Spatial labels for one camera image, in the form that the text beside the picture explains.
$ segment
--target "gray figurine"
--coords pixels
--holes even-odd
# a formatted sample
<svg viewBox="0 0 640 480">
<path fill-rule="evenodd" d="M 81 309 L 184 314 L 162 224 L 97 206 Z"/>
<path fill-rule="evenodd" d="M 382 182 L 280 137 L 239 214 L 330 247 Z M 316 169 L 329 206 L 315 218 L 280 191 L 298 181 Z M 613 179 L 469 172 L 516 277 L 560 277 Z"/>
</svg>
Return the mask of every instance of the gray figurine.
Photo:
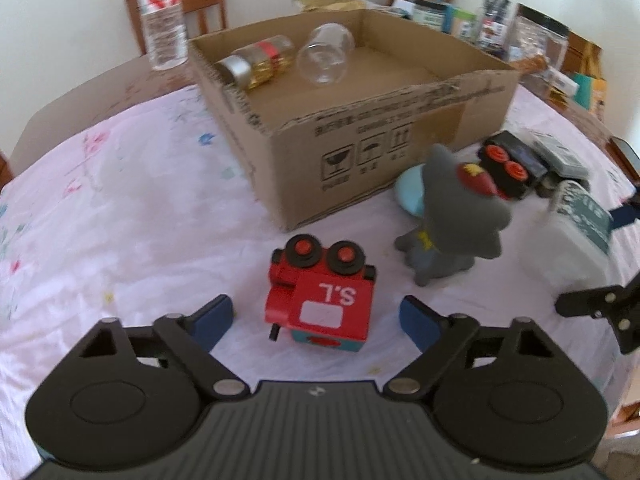
<svg viewBox="0 0 640 480">
<path fill-rule="evenodd" d="M 434 144 L 422 168 L 422 225 L 396 238 L 396 249 L 415 269 L 415 283 L 470 269 L 476 257 L 502 254 L 500 231 L 511 221 L 508 204 L 498 196 L 494 180 L 477 164 L 458 162 Z"/>
</svg>

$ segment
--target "silver jar lid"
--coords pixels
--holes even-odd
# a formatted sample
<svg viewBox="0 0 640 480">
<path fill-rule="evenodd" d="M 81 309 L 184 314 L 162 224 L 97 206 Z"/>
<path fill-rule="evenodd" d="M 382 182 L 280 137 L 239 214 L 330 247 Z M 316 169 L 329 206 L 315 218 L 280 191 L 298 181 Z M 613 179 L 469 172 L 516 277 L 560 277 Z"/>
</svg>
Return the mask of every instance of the silver jar lid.
<svg viewBox="0 0 640 480">
<path fill-rule="evenodd" d="M 251 65 L 240 56 L 228 56 L 214 64 L 225 83 L 235 83 L 246 90 L 251 83 Z"/>
</svg>

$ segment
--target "white tablecloth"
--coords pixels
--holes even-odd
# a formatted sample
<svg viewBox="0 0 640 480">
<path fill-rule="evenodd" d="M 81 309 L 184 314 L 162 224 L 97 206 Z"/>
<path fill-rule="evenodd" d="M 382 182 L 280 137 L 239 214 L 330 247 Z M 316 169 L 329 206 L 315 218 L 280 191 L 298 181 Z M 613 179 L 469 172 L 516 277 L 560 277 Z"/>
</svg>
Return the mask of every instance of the white tablecloth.
<svg viewBox="0 0 640 480">
<path fill-rule="evenodd" d="M 565 119 L 520 88 L 508 125 L 556 134 L 594 171 L 593 194 L 606 208 L 632 187 L 620 170 Z M 466 312 L 507 326 L 529 316 L 615 403 L 630 359 L 619 359 L 605 321 L 563 319 L 555 292 L 527 274 L 520 241 L 547 202 L 513 205 L 504 254 L 427 288 L 393 248 L 415 225 L 390 191 L 304 229 L 324 245 L 351 239 L 378 268 L 369 340 L 353 354 L 268 340 L 263 321 L 271 251 L 279 232 L 242 176 L 196 87 L 139 105 L 52 150 L 0 195 L 0 479 L 38 464 L 24 407 L 41 380 L 100 318 L 148 324 L 190 313 L 217 294 L 238 316 L 213 355 L 251 386 L 261 379 L 384 383 L 418 355 L 401 331 L 398 306 L 414 294 L 441 314 Z M 614 234 L 612 282 L 640 267 L 640 227 Z"/>
</svg>

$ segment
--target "light blue cushion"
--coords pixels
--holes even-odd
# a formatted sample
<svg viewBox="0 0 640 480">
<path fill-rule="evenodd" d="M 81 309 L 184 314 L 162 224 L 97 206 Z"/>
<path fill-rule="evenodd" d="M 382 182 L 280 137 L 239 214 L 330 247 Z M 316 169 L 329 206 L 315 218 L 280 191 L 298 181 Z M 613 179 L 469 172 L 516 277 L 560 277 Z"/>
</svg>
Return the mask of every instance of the light blue cushion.
<svg viewBox="0 0 640 480">
<path fill-rule="evenodd" d="M 424 164 L 419 164 L 406 170 L 396 180 L 394 186 L 396 200 L 400 204 L 400 207 L 418 218 L 424 216 L 424 202 L 422 197 L 424 195 L 424 189 L 422 188 L 422 167 Z"/>
</svg>

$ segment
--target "white wall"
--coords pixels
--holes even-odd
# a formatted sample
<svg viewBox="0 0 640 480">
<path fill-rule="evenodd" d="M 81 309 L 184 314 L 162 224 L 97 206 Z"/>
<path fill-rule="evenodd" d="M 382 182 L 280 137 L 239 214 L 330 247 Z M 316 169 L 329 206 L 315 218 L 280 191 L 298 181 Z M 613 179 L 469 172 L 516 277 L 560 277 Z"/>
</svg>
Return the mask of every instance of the white wall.
<svg viewBox="0 0 640 480">
<path fill-rule="evenodd" d="M 474 10 L 481 0 L 456 0 Z M 640 152 L 640 0 L 517 0 L 604 48 L 606 122 Z M 231 26 L 294 12 L 291 0 L 227 0 Z M 92 77 L 138 55 L 122 0 L 0 0 L 0 150 L 27 120 Z"/>
</svg>

